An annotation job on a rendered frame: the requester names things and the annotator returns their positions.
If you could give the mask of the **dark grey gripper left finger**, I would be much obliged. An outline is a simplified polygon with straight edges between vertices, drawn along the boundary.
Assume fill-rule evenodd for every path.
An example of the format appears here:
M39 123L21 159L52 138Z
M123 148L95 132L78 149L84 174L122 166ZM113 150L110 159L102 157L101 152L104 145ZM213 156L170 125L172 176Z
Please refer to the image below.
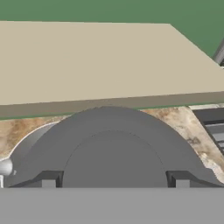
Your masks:
M11 185L10 188L62 187L63 171L42 171L35 178Z

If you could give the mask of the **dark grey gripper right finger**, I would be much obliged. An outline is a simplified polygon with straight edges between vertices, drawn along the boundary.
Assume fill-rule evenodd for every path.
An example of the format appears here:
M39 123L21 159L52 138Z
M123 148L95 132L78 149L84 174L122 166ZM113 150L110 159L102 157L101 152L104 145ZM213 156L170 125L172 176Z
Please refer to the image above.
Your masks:
M167 171L165 174L168 186L173 188L220 187L220 185L195 177L189 171Z

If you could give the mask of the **grey blender jar, white rim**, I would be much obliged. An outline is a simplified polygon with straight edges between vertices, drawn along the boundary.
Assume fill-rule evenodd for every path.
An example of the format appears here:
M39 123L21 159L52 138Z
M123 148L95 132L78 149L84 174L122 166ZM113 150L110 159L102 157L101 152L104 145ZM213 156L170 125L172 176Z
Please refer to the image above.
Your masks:
M0 161L10 159L13 163L13 171L11 175L0 175L0 188L6 187L6 179L11 176L14 176L17 173L17 168L22 162L25 155L31 150L32 146L55 124L57 124L57 122L50 122L31 131L14 146L14 148L7 157L0 158Z

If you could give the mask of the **grey round blender lid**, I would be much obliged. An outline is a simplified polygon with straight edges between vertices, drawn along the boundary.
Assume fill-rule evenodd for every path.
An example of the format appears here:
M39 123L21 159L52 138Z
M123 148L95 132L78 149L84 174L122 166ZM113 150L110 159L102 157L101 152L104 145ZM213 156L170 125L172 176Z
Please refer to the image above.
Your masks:
M167 187L167 172L219 183L173 128L131 108L92 108L53 125L28 151L6 187L62 172L64 187Z

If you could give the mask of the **small shiny white knob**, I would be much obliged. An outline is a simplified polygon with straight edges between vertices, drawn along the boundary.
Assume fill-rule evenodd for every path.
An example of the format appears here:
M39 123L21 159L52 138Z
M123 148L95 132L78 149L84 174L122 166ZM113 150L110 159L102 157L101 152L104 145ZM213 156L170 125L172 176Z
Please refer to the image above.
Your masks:
M9 176L13 171L13 163L10 159L0 161L0 175Z

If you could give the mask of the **dark grey hob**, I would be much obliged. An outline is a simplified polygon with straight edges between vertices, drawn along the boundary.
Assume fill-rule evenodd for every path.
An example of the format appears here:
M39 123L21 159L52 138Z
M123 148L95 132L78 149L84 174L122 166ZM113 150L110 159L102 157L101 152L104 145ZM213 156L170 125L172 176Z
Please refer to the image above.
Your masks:
M192 112L224 156L224 108L197 108Z

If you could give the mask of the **grey metal bar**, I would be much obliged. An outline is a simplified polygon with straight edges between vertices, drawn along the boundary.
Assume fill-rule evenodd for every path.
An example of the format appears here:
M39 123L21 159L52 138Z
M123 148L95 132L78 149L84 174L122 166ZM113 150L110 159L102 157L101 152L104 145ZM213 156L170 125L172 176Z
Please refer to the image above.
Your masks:
M224 67L224 39L220 42L220 45L213 56L213 60L221 67Z

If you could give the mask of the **beige wall cupboard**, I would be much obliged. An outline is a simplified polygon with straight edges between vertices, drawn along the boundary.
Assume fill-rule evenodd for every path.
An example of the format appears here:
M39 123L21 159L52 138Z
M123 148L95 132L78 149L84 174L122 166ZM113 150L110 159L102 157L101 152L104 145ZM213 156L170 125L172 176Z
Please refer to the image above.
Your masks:
M224 69L170 24L0 21L0 119L224 102Z

